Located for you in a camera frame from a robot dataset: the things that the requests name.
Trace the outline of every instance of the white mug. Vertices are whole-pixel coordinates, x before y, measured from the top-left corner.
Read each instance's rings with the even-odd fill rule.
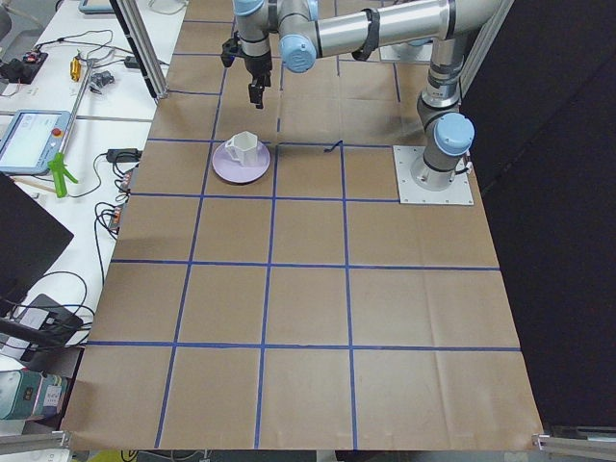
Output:
[[[224,144],[229,156],[243,167],[256,167],[259,159],[259,139],[250,132],[241,132]]]

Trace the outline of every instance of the green clamp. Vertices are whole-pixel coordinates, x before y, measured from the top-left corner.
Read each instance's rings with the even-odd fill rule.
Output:
[[[65,197],[66,192],[66,181],[64,177],[68,178],[73,183],[79,183],[77,178],[70,174],[70,172],[66,169],[66,164],[64,163],[64,154],[59,152],[56,156],[47,163],[47,166],[51,170],[51,173],[54,177],[54,186],[56,188],[56,196],[57,197]]]

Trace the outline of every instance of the black monitor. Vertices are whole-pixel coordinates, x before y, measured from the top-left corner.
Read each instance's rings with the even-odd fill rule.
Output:
[[[0,173],[0,317],[21,302],[73,235]]]

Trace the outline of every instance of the tablet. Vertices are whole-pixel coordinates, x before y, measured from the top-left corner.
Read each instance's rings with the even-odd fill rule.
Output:
[[[69,119],[67,111],[17,111],[0,141],[0,171],[21,175],[47,171]]]
[[[83,14],[105,14],[113,13],[114,9],[109,0],[81,0],[79,11]]]

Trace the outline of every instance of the purple plate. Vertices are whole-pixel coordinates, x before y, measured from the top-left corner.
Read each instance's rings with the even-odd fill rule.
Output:
[[[259,141],[258,149],[257,166],[243,167],[239,162],[231,159],[223,143],[214,151],[212,159],[214,171],[220,178],[230,183],[243,184],[255,181],[262,177],[270,166],[270,152],[268,148]]]

